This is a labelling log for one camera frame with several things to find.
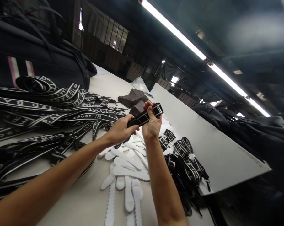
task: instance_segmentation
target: black duffel bag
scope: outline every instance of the black duffel bag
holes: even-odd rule
[[[17,8],[10,16],[0,14],[0,87],[17,88],[15,80],[20,76],[46,76],[58,87],[74,82],[88,91],[90,77],[97,74],[94,65],[62,38],[57,27],[59,37],[53,37],[53,18],[44,22],[47,31],[35,26],[37,22],[29,15]]]

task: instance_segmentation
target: white cutting table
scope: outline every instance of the white cutting table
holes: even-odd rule
[[[91,78],[90,92],[101,96],[117,99],[118,96],[129,94],[133,87],[130,83],[113,74],[96,75]],[[87,134],[83,142],[90,142]],[[104,225],[109,187],[104,191],[100,186],[109,175],[111,162],[96,158],[90,170],[61,197],[38,226],[63,225],[63,226],[90,226]],[[143,225],[157,225],[153,198],[149,182],[141,182],[144,197],[141,203]],[[188,218],[189,225],[213,226],[210,213],[207,208],[202,209],[201,219],[196,211]],[[115,226],[126,225],[126,212],[124,209],[124,190],[116,191],[115,195]]]
[[[97,70],[99,71],[99,75],[92,77],[90,80],[90,92],[117,100],[118,96],[129,94],[130,90],[133,88],[130,83],[98,66]],[[155,100],[162,104],[165,115],[174,127],[175,132],[180,136],[188,137],[191,141],[196,156],[210,176],[210,186],[213,192],[220,191],[270,170],[158,84],[154,86],[151,93],[154,95]],[[32,132],[17,138],[12,138],[8,141],[0,142],[0,146],[20,139],[48,133],[49,130],[45,132]],[[105,132],[100,131],[98,137],[103,134],[105,134]],[[91,135],[91,132],[89,132],[82,141],[85,143],[91,142]],[[38,226],[104,225],[109,187],[101,191],[100,186],[109,175],[110,164],[111,162],[105,159],[96,158],[89,171],[79,178],[61,197],[38,223]],[[40,174],[49,167],[50,164],[47,160],[37,159],[28,164],[28,166],[13,172],[8,179],[12,180]],[[141,185],[144,191],[144,197],[141,202],[143,224],[147,226],[157,225],[150,183],[141,182]],[[202,186],[201,192],[203,194],[208,193],[207,188]],[[214,225],[207,208],[201,209],[201,213],[203,215],[202,219],[197,212],[193,210],[192,217],[188,217],[189,225]],[[114,225],[126,225],[124,191],[116,191]]]

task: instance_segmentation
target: plastic bag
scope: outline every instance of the plastic bag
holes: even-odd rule
[[[145,85],[142,77],[137,77],[131,84],[135,89],[143,91],[144,93],[149,93],[149,90]]]

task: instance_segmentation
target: hand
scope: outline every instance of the hand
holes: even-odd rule
[[[103,136],[107,139],[111,146],[122,143],[131,134],[136,134],[136,130],[140,130],[139,126],[131,126],[127,128],[128,121],[133,118],[134,116],[132,114],[128,114],[124,118],[119,119]]]
[[[149,115],[149,122],[143,125],[143,137],[144,140],[152,139],[152,138],[158,138],[158,135],[160,133],[161,125],[162,125],[162,116],[160,115],[159,118],[156,118],[153,113],[153,105],[155,103],[151,103],[150,101],[147,101],[144,103],[144,110],[147,110]]]

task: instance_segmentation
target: forearm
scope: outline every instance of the forearm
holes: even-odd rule
[[[145,140],[150,184],[159,225],[188,225],[158,138]]]
[[[91,161],[109,147],[93,141],[0,201],[1,226],[36,225]]]

